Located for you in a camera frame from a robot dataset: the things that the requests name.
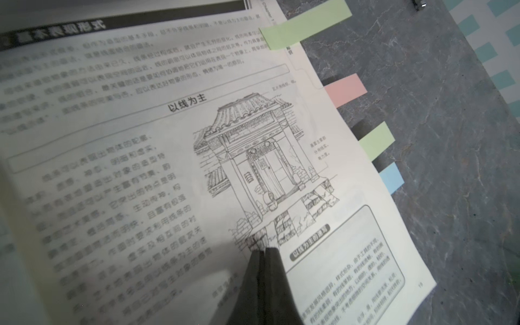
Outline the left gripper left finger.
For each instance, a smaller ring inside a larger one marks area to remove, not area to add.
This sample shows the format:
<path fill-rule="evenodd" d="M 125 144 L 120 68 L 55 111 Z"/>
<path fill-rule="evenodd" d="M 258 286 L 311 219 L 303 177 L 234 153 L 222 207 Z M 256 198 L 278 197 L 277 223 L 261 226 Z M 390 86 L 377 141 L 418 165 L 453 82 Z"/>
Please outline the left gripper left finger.
<path fill-rule="evenodd" d="M 253 251 L 227 324 L 265 324 L 265 253 Z"/>

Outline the sketch tutorial book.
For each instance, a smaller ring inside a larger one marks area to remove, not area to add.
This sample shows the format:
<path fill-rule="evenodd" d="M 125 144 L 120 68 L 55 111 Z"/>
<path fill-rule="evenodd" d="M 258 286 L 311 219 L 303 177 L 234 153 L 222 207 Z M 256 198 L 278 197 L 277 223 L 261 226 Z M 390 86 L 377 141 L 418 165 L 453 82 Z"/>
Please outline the sketch tutorial book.
<path fill-rule="evenodd" d="M 52 324 L 406 324 L 436 287 L 277 1 L 2 1 L 1 208 Z"/>

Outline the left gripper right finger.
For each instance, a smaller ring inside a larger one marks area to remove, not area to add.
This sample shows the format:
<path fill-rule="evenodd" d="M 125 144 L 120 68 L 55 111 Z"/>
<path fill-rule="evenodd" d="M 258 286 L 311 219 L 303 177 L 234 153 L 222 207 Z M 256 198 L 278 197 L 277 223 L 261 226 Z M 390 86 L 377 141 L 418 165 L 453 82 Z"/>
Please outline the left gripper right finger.
<path fill-rule="evenodd" d="M 303 324 L 277 248 L 265 250 L 263 280 L 265 324 Z"/>

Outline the pink sticky note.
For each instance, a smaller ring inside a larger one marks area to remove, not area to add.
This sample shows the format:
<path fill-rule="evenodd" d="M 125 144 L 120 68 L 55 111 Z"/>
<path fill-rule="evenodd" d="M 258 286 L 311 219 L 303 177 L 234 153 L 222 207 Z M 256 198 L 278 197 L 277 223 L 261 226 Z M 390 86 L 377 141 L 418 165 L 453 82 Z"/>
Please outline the pink sticky note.
<path fill-rule="evenodd" d="M 334 81 L 324 86 L 324 89 L 335 108 L 340 108 L 367 93 L 367 89 L 357 73 Z"/>

